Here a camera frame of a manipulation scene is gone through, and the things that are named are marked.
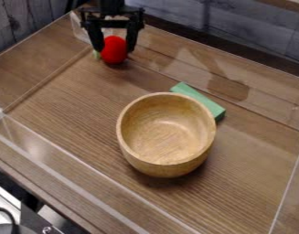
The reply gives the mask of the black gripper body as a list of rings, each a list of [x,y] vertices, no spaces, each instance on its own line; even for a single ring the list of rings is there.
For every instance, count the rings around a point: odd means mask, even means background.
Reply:
[[[137,30],[145,28],[145,9],[142,7],[123,6],[114,10],[90,6],[79,9],[81,26],[86,29],[127,28],[135,26]]]

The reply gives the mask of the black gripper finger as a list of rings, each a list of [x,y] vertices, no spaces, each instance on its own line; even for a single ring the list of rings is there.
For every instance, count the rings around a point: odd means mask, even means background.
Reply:
[[[87,22],[86,29],[87,29],[89,36],[93,42],[93,48],[98,52],[102,52],[105,49],[106,43],[105,43],[105,34],[102,32],[101,26],[95,24],[94,22]]]
[[[137,39],[138,39],[138,23],[130,22],[127,25],[127,35],[126,35],[129,53],[131,53],[135,50]]]

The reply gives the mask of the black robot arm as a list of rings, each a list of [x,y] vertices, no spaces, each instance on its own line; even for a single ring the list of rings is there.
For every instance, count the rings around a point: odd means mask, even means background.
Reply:
[[[93,48],[101,52],[106,47],[105,28],[126,30],[126,50],[135,50],[140,31],[145,28],[142,7],[129,6],[125,0],[97,0],[98,6],[81,7],[81,26],[89,33]]]

